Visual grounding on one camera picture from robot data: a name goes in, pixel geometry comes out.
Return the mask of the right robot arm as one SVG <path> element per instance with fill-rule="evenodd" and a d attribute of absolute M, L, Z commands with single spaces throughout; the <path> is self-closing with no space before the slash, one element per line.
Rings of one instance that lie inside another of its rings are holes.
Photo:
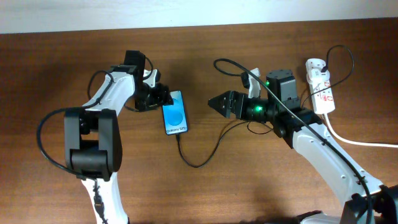
<path fill-rule="evenodd" d="M 275 134 L 306 158 L 343 204 L 340 217 L 315 210 L 293 223 L 397 223 L 397 187 L 366 172 L 332 138 L 312 110 L 301 108 L 291 70 L 274 70 L 261 83 L 257 69 L 241 74 L 248 93 L 227 91 L 208 105 L 228 118 L 270 122 Z"/>

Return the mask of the blue screen smartphone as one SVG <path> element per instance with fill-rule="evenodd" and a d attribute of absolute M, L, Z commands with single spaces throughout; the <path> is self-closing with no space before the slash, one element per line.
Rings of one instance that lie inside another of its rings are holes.
<path fill-rule="evenodd" d="M 173 99 L 173 105 L 162 106 L 165 133 L 166 135 L 186 133 L 188 122 L 182 92 L 176 90 L 170 92 L 170 95 Z"/>

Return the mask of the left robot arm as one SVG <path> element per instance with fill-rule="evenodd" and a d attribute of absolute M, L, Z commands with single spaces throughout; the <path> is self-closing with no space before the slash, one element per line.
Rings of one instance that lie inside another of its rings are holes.
<path fill-rule="evenodd" d="M 105 71 L 104 83 L 78 109 L 65 112 L 65 163 L 87 190 L 97 223 L 129 223 L 118 186 L 123 147 L 118 115 L 133 99 L 141 113 L 172 105 L 160 73 L 145 70 L 146 56 L 128 50 L 124 62 Z"/>

